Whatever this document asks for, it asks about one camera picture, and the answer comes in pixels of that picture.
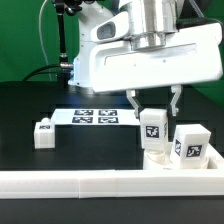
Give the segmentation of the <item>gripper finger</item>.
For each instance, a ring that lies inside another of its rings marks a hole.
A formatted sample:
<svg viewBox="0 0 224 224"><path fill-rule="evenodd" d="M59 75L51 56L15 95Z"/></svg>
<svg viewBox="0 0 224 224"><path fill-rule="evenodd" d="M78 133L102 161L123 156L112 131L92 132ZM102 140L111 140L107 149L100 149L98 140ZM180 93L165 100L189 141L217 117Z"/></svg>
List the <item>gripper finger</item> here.
<svg viewBox="0 0 224 224"><path fill-rule="evenodd" d="M171 113L173 116L177 116L179 112L179 108L177 107L178 101L182 94L182 86L181 85L173 85L171 87L171 93L173 94L172 100L170 102Z"/></svg>
<svg viewBox="0 0 224 224"><path fill-rule="evenodd" d="M132 107L134 108L134 115L136 118L139 118L141 112L141 104L139 103L135 90L127 90L126 97Z"/></svg>

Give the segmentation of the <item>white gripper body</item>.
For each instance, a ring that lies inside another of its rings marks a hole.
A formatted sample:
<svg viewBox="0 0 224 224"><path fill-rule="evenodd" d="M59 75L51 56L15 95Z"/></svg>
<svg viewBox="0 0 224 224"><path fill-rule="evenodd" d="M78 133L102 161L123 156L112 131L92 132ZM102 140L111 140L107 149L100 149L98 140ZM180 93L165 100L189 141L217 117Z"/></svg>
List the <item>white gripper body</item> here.
<svg viewBox="0 0 224 224"><path fill-rule="evenodd" d="M166 44L134 50L128 40L128 14L122 12L91 30L96 43L89 59L96 92L146 89L209 82L223 74L219 45L222 26L211 23L165 36Z"/></svg>

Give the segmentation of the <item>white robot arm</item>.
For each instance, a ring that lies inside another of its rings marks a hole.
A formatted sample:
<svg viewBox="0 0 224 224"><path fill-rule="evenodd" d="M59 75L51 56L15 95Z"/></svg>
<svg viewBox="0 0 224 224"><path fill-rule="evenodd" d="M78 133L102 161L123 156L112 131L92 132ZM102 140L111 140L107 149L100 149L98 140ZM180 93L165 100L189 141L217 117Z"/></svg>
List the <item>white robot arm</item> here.
<svg viewBox="0 0 224 224"><path fill-rule="evenodd" d="M185 84L215 81L223 74L219 45L223 25L199 16L178 20L188 1L52 0L65 83L86 93L124 91L139 114L140 89L169 86L171 113Z"/></svg>

